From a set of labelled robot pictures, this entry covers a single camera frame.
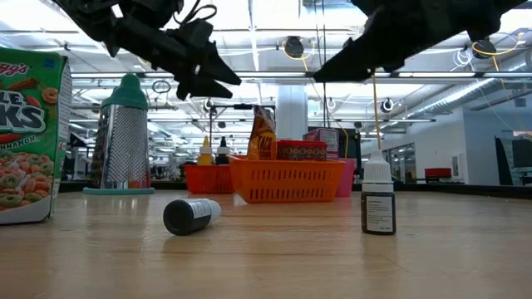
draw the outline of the cereal box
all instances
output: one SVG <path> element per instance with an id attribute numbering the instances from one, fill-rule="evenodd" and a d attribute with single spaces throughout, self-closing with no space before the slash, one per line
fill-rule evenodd
<path id="1" fill-rule="evenodd" d="M 71 93 L 65 57 L 0 48 L 0 224 L 52 216 Z"/>

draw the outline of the table surface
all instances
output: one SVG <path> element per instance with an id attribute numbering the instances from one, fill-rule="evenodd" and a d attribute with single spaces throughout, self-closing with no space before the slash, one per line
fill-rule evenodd
<path id="1" fill-rule="evenodd" d="M 532 201 L 397 193 L 397 235 L 363 234 L 360 194 L 333 203 L 223 207 L 169 234 L 186 192 L 60 194 L 52 221 L 0 227 L 0 297 L 530 298 Z"/>

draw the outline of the orange plastic basket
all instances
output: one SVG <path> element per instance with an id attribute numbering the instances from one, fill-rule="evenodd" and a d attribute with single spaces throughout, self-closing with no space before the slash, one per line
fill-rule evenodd
<path id="1" fill-rule="evenodd" d="M 228 165 L 188 165 L 185 175 L 187 189 L 193 194 L 234 192 Z"/>
<path id="2" fill-rule="evenodd" d="M 234 190 L 247 203 L 329 202 L 345 162 L 247 160 L 229 156 Z"/>

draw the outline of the box grater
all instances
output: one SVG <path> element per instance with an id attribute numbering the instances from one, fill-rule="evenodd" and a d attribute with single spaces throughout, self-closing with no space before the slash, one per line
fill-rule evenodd
<path id="1" fill-rule="evenodd" d="M 87 193 L 153 191 L 150 189 L 147 111 L 139 79 L 134 75 L 124 76 L 111 97 L 101 104 L 91 163 L 91 180 L 96 189 L 86 189 Z"/>

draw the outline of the yellow bottle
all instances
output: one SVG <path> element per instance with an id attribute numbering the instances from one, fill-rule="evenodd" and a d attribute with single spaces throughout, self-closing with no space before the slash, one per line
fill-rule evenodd
<path id="1" fill-rule="evenodd" d="M 210 148 L 207 136 L 203 140 L 203 146 L 199 149 L 198 165 L 212 165 L 213 164 L 213 150 Z"/>

